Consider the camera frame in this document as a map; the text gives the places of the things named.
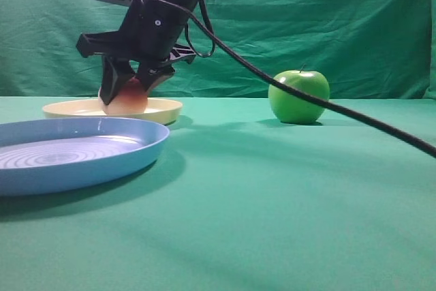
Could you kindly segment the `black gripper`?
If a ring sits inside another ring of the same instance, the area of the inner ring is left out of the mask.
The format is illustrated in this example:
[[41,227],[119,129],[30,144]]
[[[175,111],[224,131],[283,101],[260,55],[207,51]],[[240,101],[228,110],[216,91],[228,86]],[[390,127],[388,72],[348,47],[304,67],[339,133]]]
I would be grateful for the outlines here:
[[177,44],[188,18],[183,10],[161,1],[132,0],[118,30],[80,35],[76,49],[82,57],[103,56],[99,98],[104,105],[109,105],[135,76],[129,60],[139,62],[139,94],[149,94],[173,77],[171,64],[192,63],[195,52]]

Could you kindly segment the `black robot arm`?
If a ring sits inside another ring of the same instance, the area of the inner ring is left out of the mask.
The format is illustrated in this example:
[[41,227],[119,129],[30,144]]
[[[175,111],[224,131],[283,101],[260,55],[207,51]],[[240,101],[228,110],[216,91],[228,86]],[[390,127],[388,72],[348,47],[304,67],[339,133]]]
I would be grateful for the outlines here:
[[191,63],[197,55],[191,45],[177,43],[189,19],[185,10],[203,0],[97,0],[128,8],[116,31],[81,34],[76,48],[82,57],[102,58],[99,97],[105,105],[118,96],[131,78],[148,93],[174,75],[173,64]]

